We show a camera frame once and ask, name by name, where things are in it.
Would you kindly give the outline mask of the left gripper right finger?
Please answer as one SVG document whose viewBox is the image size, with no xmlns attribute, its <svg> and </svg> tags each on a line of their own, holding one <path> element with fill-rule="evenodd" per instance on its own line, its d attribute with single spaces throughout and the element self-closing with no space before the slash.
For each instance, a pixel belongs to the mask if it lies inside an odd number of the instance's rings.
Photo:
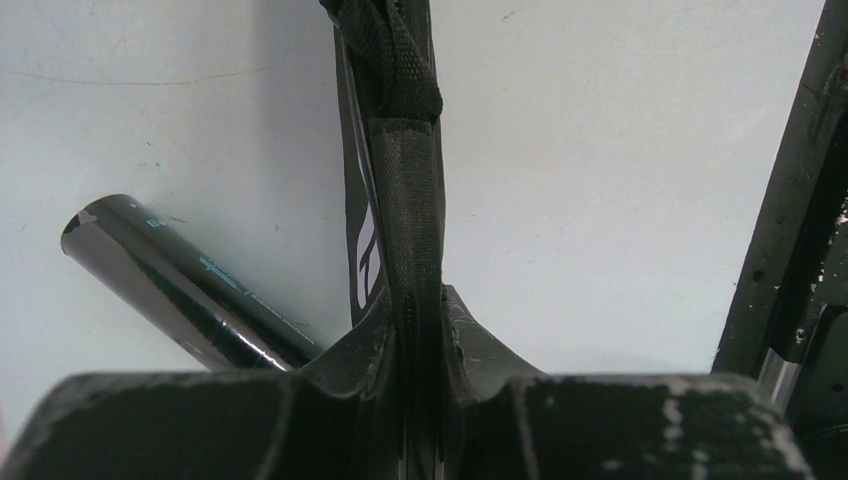
<svg viewBox="0 0 848 480">
<path fill-rule="evenodd" d="M 527 479 L 514 378 L 541 371 L 442 289 L 442 461 L 446 479 Z"/>
</svg>

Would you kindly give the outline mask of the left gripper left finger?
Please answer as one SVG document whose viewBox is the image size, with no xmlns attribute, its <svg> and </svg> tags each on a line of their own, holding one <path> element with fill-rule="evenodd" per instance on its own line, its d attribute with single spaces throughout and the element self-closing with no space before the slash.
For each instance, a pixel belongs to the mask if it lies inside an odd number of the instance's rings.
<svg viewBox="0 0 848 480">
<path fill-rule="evenodd" d="M 397 359 L 389 294 L 381 292 L 364 319 L 308 365 L 305 377 L 305 476 L 396 479 Z"/>
</svg>

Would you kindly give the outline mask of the black shuttlecock tube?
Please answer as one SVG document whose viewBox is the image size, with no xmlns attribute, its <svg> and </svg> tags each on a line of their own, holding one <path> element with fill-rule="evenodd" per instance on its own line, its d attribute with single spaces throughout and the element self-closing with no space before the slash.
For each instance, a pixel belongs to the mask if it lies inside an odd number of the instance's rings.
<svg viewBox="0 0 848 480">
<path fill-rule="evenodd" d="M 66 225 L 63 253 L 211 370 L 301 368 L 323 348 L 140 201 L 116 194 Z"/>
</svg>

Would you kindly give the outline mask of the black racket bag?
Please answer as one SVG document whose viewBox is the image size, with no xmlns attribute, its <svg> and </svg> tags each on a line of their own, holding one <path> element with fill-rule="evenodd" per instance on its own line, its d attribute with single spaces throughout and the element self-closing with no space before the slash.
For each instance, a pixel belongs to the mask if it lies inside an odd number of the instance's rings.
<svg viewBox="0 0 848 480">
<path fill-rule="evenodd" d="M 396 331 L 407 479 L 440 472 L 444 184 L 430 4 L 325 1 L 351 63 Z"/>
</svg>

